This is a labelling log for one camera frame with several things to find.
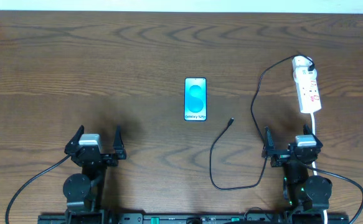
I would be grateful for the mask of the white USB charger adapter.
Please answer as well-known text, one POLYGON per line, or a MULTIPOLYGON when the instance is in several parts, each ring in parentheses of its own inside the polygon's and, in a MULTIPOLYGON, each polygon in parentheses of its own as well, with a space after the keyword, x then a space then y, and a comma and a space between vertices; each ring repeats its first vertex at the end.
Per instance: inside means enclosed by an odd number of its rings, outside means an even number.
POLYGON ((296 83, 306 80, 315 80, 317 78, 317 70, 311 58, 298 55, 292 59, 293 78, 296 83))

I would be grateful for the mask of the white power strip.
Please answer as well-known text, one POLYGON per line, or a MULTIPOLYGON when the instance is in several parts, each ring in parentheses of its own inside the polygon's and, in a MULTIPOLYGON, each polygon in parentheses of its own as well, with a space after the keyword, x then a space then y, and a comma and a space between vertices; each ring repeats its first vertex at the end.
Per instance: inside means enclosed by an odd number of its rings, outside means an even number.
POLYGON ((300 112, 310 114, 319 111, 322 106, 316 69, 309 71, 307 68, 297 68, 293 72, 293 78, 296 83, 300 112))

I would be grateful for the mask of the blue Samsung Galaxy smartphone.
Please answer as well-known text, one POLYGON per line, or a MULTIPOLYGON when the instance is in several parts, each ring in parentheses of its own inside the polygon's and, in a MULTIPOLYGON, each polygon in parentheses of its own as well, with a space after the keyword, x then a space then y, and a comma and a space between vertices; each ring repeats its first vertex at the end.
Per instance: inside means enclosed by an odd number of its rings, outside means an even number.
POLYGON ((184 120, 207 120, 207 80, 189 77, 184 82, 184 120))

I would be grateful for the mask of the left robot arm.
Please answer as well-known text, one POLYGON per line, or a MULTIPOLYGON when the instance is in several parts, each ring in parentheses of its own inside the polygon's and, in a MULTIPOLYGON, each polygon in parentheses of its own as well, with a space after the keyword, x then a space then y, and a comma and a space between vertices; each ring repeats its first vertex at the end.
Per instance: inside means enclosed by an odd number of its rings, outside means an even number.
POLYGON ((126 159, 121 138, 121 128, 116 128, 113 152, 103 153, 99 134, 85 134, 80 126, 66 144, 64 153, 82 168, 80 173, 69 176, 63 185, 67 199, 66 223, 118 223, 118 217, 101 207, 106 170, 118 166, 126 159))

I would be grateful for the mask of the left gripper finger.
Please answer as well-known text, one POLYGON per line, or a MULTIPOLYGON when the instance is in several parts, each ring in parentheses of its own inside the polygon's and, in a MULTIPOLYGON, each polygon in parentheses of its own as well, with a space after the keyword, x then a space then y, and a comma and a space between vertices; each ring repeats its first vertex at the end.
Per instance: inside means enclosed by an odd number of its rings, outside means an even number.
POLYGON ((115 132, 115 138, 112 145, 113 150, 115 151, 115 154, 124 154, 125 153, 125 147, 123 144, 123 140, 121 138, 121 127, 116 127, 115 132))
POLYGON ((67 155, 74 155, 76 152, 80 150, 79 140, 84 134, 84 126, 81 125, 75 135, 71 138, 71 140, 66 144, 64 153, 67 155))

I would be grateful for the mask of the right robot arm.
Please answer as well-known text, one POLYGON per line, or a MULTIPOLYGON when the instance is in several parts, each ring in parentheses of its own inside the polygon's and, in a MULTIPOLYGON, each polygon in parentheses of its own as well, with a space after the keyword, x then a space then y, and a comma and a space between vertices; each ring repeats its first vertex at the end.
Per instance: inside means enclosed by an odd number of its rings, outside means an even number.
POLYGON ((295 137, 295 142, 287 149, 276 149, 270 129, 265 128, 264 158, 270 159, 272 167, 281 167, 284 173, 284 196, 291 207, 283 212, 285 223, 324 223, 323 211, 329 208, 332 182, 320 175, 309 175, 308 169, 318 158, 322 142, 313 134, 308 125, 303 126, 303 134, 295 137))

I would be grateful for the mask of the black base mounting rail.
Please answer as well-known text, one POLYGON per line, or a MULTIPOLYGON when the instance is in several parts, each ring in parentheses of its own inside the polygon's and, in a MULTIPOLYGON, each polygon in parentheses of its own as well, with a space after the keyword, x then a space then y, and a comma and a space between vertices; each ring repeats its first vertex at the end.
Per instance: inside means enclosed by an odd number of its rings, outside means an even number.
POLYGON ((246 215, 192 214, 169 215, 141 213, 93 213, 68 215, 40 215, 38 224, 107 223, 107 224, 221 224, 221 223, 323 223, 320 215, 294 214, 291 219, 281 215, 250 212, 246 215))

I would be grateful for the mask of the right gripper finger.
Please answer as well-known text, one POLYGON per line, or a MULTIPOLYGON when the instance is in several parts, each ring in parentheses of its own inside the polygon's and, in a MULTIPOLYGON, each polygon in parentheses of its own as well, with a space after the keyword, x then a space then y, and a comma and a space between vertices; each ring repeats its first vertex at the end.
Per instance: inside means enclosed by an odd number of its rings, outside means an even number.
POLYGON ((303 134, 304 135, 312 135, 314 136, 315 134, 313 133, 313 130, 307 125, 307 124, 304 124, 303 125, 303 134))
POLYGON ((275 145, 272 139, 272 135, 268 126, 265 127, 265 143, 262 150, 262 157, 271 157, 275 152, 275 145))

